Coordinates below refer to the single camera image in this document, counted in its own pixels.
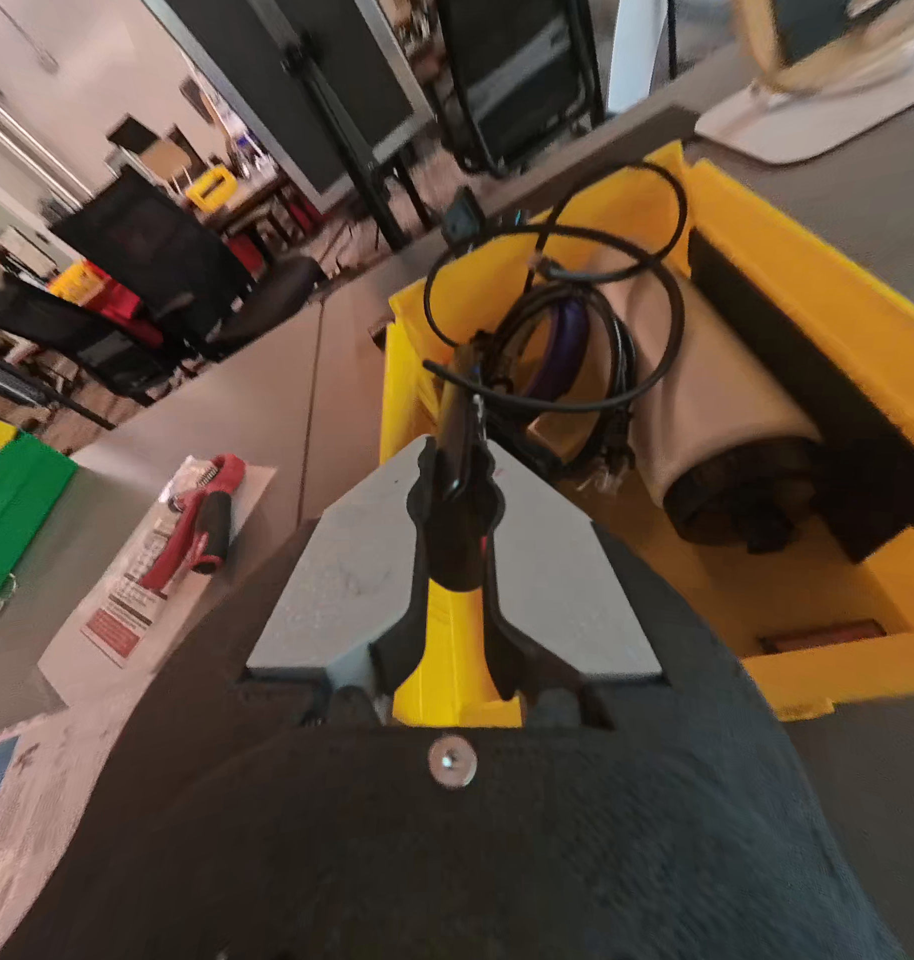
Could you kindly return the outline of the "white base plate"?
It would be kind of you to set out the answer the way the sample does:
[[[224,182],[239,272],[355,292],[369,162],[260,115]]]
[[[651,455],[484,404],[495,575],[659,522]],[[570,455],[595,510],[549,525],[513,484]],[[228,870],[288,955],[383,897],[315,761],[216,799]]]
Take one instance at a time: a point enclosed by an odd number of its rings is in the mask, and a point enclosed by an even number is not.
[[[770,166],[822,157],[914,107],[914,41],[810,92],[755,79],[705,112],[699,138]]]

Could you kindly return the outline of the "green box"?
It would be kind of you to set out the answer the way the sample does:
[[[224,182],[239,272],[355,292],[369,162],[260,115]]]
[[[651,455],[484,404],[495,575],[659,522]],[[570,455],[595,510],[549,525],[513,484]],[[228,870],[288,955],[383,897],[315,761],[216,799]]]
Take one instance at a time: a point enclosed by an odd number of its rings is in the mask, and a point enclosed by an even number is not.
[[[31,435],[0,450],[0,590],[77,470]]]

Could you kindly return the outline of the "white packaging card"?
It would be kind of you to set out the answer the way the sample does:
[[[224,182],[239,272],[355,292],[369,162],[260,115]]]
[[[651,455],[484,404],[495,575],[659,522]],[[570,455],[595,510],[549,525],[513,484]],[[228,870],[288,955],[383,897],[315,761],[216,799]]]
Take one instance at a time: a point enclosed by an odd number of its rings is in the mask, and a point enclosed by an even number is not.
[[[133,687],[151,676],[183,639],[211,577],[184,562],[158,591],[139,586],[173,538],[170,495],[184,493],[205,474],[202,459],[187,457],[46,647],[37,666],[67,707]]]

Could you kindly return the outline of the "red hand grip exerciser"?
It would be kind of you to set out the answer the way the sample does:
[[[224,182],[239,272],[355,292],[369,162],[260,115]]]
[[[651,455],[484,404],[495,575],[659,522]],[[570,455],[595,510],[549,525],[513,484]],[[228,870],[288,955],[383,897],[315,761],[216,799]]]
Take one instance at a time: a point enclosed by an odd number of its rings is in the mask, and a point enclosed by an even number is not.
[[[139,586],[160,593],[181,572],[212,575],[226,561],[231,540],[232,501],[247,473],[246,463],[232,453],[219,454],[185,490],[165,503],[175,517],[166,542]]]

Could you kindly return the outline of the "white post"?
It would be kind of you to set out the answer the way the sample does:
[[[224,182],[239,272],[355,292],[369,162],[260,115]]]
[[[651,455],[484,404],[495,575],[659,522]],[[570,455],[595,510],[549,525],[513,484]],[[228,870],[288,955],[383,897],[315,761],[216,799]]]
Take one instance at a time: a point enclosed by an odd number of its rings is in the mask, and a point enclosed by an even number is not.
[[[607,90],[607,111],[623,114],[651,94],[668,1],[619,1]]]

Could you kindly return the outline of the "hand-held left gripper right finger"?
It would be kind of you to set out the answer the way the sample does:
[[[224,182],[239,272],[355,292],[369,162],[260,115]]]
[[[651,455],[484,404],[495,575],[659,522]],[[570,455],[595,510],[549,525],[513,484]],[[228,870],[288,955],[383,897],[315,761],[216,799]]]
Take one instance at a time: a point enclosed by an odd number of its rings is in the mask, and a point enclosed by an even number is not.
[[[492,440],[484,649],[500,696],[580,696],[663,669],[587,514]]]

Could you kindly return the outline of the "black rolling cart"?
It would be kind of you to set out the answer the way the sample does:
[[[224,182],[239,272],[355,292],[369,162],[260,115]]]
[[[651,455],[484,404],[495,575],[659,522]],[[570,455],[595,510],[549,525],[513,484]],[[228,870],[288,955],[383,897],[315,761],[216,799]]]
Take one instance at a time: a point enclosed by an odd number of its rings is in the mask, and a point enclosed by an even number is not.
[[[607,119],[586,1],[436,2],[448,92],[442,145],[469,175],[504,179]]]

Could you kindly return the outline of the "grey aluminium-framed panel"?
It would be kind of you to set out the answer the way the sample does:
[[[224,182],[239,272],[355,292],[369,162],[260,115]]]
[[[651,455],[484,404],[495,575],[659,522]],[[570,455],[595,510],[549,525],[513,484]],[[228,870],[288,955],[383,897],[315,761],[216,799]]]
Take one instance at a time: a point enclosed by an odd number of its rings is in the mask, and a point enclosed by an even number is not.
[[[378,2],[146,1],[144,6],[311,204],[325,213],[351,179],[305,86],[298,45],[367,145],[386,162],[431,108]]]

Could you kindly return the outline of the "beige rolled mat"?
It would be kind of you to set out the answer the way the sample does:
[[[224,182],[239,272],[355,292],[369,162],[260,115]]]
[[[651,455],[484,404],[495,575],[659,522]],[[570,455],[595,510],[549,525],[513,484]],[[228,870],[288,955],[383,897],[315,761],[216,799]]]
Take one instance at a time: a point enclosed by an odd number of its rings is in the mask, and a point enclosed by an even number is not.
[[[683,540],[781,552],[812,510],[823,435],[697,286],[667,269],[683,333],[666,375],[631,403],[634,473]]]

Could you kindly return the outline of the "printed paper sheet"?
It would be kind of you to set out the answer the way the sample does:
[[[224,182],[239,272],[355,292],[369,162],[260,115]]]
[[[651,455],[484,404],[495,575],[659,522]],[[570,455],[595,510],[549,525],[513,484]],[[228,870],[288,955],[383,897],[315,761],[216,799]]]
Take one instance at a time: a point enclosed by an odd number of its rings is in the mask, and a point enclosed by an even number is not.
[[[65,853],[143,692],[114,691],[0,730],[0,948]]]

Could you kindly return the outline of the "black support pole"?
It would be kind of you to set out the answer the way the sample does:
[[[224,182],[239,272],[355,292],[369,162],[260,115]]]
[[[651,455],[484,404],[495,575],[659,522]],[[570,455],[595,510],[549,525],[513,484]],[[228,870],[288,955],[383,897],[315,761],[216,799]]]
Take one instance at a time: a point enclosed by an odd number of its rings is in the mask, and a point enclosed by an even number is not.
[[[302,87],[343,169],[390,249],[399,253],[412,242],[412,238],[391,209],[389,180],[402,186],[418,222],[427,232],[432,230],[437,221],[417,190],[403,151],[398,150],[384,161],[376,159],[366,138],[324,77],[310,35],[298,33],[287,41],[282,47],[281,62],[284,71]]]

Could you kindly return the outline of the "small yellow bin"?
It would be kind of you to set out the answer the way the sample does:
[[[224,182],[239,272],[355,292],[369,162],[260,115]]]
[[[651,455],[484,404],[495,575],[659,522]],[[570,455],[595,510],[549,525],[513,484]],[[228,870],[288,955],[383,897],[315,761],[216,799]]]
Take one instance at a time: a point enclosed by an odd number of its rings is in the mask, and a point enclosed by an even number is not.
[[[194,179],[184,190],[187,202],[202,214],[222,209],[236,194],[238,182],[231,170],[223,164],[211,166]]]

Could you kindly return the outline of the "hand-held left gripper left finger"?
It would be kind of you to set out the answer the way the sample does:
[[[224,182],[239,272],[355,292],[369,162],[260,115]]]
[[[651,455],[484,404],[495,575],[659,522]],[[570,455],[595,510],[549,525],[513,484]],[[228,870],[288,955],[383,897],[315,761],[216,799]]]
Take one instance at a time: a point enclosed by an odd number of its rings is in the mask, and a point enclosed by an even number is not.
[[[321,515],[247,677],[391,698],[425,650],[437,444],[410,442]]]

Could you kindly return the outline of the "yellow plastic bin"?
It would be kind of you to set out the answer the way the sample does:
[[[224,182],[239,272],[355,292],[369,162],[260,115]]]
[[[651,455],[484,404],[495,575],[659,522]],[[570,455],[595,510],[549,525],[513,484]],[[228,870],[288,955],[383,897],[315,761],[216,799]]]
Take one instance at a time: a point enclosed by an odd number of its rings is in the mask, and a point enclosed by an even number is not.
[[[780,553],[685,543],[631,480],[594,516],[678,589],[785,722],[914,694],[914,304],[677,141],[669,265],[817,420],[829,490]]]

